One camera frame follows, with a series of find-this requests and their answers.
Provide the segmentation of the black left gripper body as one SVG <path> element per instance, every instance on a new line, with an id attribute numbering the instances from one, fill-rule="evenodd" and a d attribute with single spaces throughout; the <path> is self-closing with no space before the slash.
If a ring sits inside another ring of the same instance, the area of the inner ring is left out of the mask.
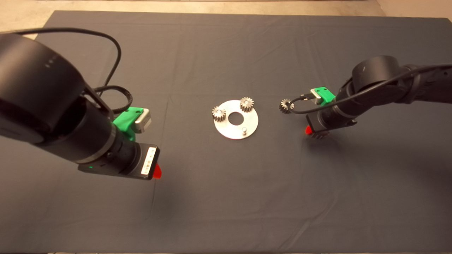
<path id="1" fill-rule="evenodd" d="M 79 171 L 139 180 L 153 179 L 160 148 L 156 145 L 122 140 L 95 161 L 79 164 Z"/>

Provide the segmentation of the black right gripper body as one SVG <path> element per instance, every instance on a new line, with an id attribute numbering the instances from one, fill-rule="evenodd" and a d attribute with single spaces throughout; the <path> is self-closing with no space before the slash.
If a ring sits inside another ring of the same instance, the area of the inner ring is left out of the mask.
<path id="1" fill-rule="evenodd" d="M 357 123 L 357 105 L 341 104 L 308 113 L 310 134 L 326 134 L 331 130 L 351 127 Z"/>

